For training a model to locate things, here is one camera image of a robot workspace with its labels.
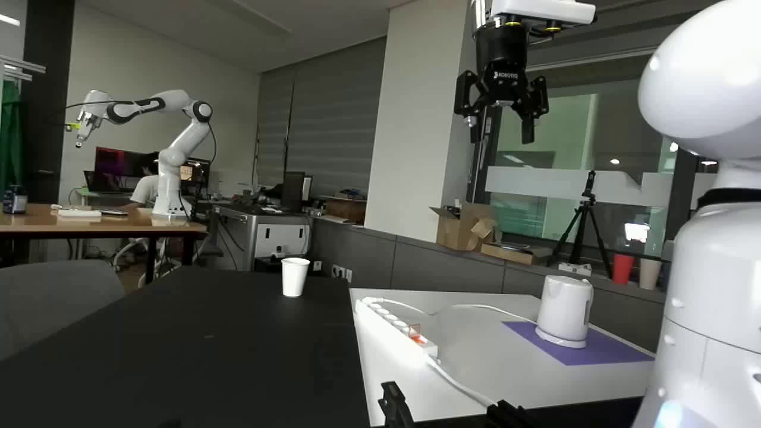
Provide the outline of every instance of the tripod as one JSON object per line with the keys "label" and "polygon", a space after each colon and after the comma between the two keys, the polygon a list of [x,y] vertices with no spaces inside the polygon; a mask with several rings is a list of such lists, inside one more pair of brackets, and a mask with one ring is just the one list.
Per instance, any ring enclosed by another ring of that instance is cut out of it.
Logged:
{"label": "tripod", "polygon": [[595,170],[587,173],[587,185],[585,185],[585,191],[580,195],[580,204],[576,207],[576,214],[574,214],[571,223],[565,225],[562,241],[553,244],[546,266],[551,266],[559,260],[559,255],[562,255],[563,244],[569,243],[569,235],[571,235],[576,223],[577,223],[577,229],[576,229],[576,237],[574,237],[574,248],[571,248],[571,264],[580,261],[580,249],[583,249],[583,241],[585,241],[585,225],[587,225],[587,218],[591,218],[596,249],[600,249],[603,272],[609,274],[609,279],[614,279],[609,255],[606,255],[603,243],[600,237],[600,225],[596,225],[596,217],[595,217],[596,197],[595,197],[591,187],[595,187]]}

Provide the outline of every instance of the white table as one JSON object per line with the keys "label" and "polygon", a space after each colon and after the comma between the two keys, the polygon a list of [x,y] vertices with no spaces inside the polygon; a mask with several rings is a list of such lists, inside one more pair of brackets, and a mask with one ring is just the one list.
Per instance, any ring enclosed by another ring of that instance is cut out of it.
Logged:
{"label": "white table", "polygon": [[[352,308],[370,426],[382,426],[386,420],[377,406],[377,400],[382,396],[380,382],[386,381],[395,381],[401,388],[414,420],[486,413],[486,409],[445,382],[421,358],[407,354],[407,337],[388,337],[373,329],[373,321],[356,313],[362,298],[396,300],[434,313],[426,316],[399,305],[382,305],[407,324],[421,325],[421,333],[438,342],[438,356],[451,377],[486,396],[493,396],[495,401],[506,400],[514,406],[537,409],[641,396],[654,365],[652,361],[587,365],[565,365],[557,361],[503,325],[503,321],[537,316],[540,300],[531,295],[355,288]],[[451,308],[455,305],[490,305],[515,316],[486,307]]]}

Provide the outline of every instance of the red object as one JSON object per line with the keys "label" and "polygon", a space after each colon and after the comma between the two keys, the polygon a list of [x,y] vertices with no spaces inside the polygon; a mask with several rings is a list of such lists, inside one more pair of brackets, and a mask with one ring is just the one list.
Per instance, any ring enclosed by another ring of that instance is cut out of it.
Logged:
{"label": "red object", "polygon": [[614,255],[614,282],[627,285],[632,276],[635,256],[631,255]]}

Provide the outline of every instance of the desk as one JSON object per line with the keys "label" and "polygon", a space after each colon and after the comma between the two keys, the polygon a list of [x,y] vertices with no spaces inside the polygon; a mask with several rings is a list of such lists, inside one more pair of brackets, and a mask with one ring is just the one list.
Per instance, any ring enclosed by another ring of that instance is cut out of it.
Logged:
{"label": "desk", "polygon": [[486,413],[486,409],[445,382],[431,365],[405,354],[401,344],[389,342],[393,337],[382,337],[368,321],[356,316],[362,298],[386,298],[414,305],[429,313],[438,312],[434,321],[432,316],[426,321],[426,316],[407,307],[386,307],[399,319],[407,316],[407,324],[419,325],[423,335],[438,342],[439,358],[451,377],[488,394],[493,401],[506,400],[514,406],[546,409],[645,396],[652,354],[645,354],[647,361],[563,365],[511,333],[503,321],[520,321],[519,316],[534,319],[540,308],[537,298],[355,288],[356,342],[373,426],[382,426],[386,420],[377,406],[382,396],[380,382],[386,381],[396,381],[414,420],[459,419]]}
{"label": "desk", "polygon": [[49,204],[29,204],[27,214],[0,214],[0,237],[148,237],[146,282],[151,280],[156,241],[184,237],[184,264],[192,264],[192,241],[206,225],[179,218],[151,218],[150,211],[130,210],[128,217],[59,218]]}
{"label": "desk", "polygon": [[344,282],[179,269],[0,364],[6,428],[362,428]]}

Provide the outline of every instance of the ceiling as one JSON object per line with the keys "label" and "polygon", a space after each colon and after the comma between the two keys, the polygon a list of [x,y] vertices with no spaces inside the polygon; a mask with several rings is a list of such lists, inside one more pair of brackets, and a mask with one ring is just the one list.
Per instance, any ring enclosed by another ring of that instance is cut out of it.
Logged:
{"label": "ceiling", "polygon": [[[250,71],[279,68],[386,35],[388,11],[412,0],[79,0]],[[602,37],[713,0],[585,0]]]}

